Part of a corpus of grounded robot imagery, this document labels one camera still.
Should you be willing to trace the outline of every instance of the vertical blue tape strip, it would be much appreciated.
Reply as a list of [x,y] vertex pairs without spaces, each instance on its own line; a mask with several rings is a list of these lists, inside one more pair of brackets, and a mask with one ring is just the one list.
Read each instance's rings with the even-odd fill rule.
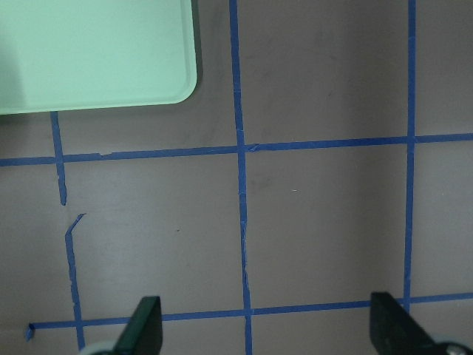
[[242,249],[242,287],[243,306],[245,309],[245,352],[253,354],[253,339],[251,331],[251,296],[246,271],[246,226],[248,221],[246,205],[246,160],[245,133],[243,131],[242,90],[239,66],[239,36],[238,36],[238,4],[237,0],[229,0],[230,35],[231,35],[231,66],[234,84],[234,110],[236,127],[236,150],[238,154],[238,194],[240,213],[240,240]]
[[82,312],[81,312],[81,299],[79,297],[79,289],[77,284],[77,272],[75,270],[75,255],[74,255],[74,243],[72,241],[72,230],[75,228],[77,223],[82,219],[85,214],[80,214],[75,219],[74,223],[67,229],[65,240],[66,240],[66,253],[67,262],[69,263],[69,278],[71,281],[71,295],[72,302],[74,304],[74,321],[75,330],[77,332],[77,344],[79,350],[85,346],[84,339],[84,327],[82,325]]
[[412,227],[414,212],[414,162],[415,162],[415,21],[416,0],[409,0],[408,41],[408,118],[407,118],[407,178],[406,178],[406,236],[404,253],[404,308],[411,304]]
[[54,143],[54,154],[56,159],[56,170],[58,172],[59,197],[61,205],[67,202],[66,172],[64,171],[64,156],[62,153],[61,131],[57,111],[51,112],[52,141]]

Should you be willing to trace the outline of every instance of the mint green tray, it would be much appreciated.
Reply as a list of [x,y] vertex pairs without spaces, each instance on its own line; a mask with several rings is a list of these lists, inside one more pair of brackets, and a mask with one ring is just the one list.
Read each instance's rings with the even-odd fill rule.
[[0,0],[0,114],[173,104],[196,80],[191,0]]

